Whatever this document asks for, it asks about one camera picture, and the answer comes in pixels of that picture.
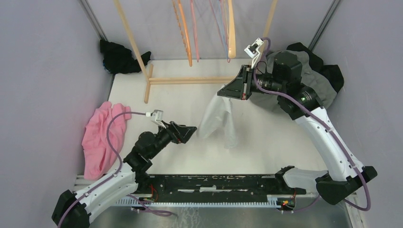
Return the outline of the white skirt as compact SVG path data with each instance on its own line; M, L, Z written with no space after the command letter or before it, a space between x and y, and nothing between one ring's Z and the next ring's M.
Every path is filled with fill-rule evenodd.
M196 135L201 139L207 139L217 131L223 133L225 149L233 149L238 145L232 99L219 96L215 92L204 110Z

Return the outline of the pink wire hanger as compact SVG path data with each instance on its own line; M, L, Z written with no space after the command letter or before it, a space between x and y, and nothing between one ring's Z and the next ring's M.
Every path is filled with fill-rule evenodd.
M192 30L193 30L195 52L196 52L196 61L199 62L200 53L199 53L199 46L198 46L197 23L196 23L196 18L195 18L195 11L194 11L194 0L190 0L190 7L191 7Z

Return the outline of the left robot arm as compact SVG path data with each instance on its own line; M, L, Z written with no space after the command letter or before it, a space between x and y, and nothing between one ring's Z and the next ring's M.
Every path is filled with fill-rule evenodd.
M64 191L51 219L59 228L88 228L107 208L134 192L149 189L151 160L168 144L187 143L197 131L195 126L163 122L158 132L143 132L122 164L91 185L77 192Z

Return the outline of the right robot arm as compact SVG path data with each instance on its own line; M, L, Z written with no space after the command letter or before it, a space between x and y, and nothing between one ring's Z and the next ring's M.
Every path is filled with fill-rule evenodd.
M274 186L286 194L293 188L316 192L331 205L346 201L377 176L372 166L364 166L348 149L331 123L315 90L302 83L302 63L289 52L274 56L271 72L258 75L256 66L242 65L238 75L217 94L247 100L254 93L276 95L278 105L309 136L325 165L325 171L283 168Z

